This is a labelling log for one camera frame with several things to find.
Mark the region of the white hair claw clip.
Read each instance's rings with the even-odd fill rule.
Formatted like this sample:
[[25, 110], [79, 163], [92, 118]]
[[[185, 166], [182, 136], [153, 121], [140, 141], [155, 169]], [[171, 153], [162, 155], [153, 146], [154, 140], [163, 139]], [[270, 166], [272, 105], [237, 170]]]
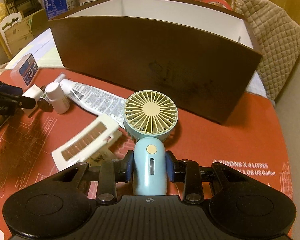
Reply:
[[119, 124], [103, 114], [72, 139], [52, 151], [55, 165], [62, 171], [80, 162], [99, 166], [106, 160], [115, 159], [115, 154], [109, 148], [121, 135]]

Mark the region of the blue handheld mini fan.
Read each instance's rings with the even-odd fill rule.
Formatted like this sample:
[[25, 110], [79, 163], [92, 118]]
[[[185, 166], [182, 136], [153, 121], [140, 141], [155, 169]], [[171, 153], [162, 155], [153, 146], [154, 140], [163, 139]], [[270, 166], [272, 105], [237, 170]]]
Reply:
[[133, 193], [162, 196], [167, 192], [164, 141], [178, 122], [178, 109], [165, 94], [142, 90], [132, 94], [124, 107], [124, 127], [136, 141], [133, 150]]

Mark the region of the clear plastic case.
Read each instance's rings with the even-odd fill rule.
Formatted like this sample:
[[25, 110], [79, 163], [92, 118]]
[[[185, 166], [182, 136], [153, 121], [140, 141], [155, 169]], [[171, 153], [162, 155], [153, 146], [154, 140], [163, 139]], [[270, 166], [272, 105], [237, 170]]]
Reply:
[[16, 87], [20, 87], [26, 91], [34, 82], [34, 78], [38, 73], [39, 67], [34, 56], [29, 53], [23, 56], [10, 73]]

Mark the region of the white usb charger cube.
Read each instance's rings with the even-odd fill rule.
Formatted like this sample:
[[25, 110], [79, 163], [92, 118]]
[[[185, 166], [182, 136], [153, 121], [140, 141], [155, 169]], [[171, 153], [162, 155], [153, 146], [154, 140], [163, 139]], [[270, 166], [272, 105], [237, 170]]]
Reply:
[[26, 92], [23, 93], [21, 109], [30, 116], [38, 107], [37, 102], [42, 96], [43, 91], [37, 85], [32, 85]]

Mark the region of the white pill bottle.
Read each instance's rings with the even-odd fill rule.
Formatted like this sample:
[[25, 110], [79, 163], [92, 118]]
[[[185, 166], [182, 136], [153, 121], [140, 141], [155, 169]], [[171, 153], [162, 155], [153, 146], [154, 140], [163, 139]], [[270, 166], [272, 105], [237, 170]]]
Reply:
[[63, 114], [69, 110], [70, 102], [57, 81], [48, 84], [45, 88], [45, 92], [51, 105], [58, 114]]

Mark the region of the white cream tube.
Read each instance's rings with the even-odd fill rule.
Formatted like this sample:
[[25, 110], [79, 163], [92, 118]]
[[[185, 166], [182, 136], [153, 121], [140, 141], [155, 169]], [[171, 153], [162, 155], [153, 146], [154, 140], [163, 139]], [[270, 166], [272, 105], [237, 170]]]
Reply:
[[59, 84], [65, 95], [81, 108], [97, 116], [106, 114], [124, 128], [124, 98], [68, 79], [63, 79]]

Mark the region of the brown cardboard storage box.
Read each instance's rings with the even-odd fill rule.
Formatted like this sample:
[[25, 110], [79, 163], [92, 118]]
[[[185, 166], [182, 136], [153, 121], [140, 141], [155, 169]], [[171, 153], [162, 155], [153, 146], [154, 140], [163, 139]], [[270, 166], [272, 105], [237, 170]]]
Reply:
[[242, 15], [194, 0], [98, 0], [49, 25], [66, 68], [162, 92], [219, 124], [262, 59]]

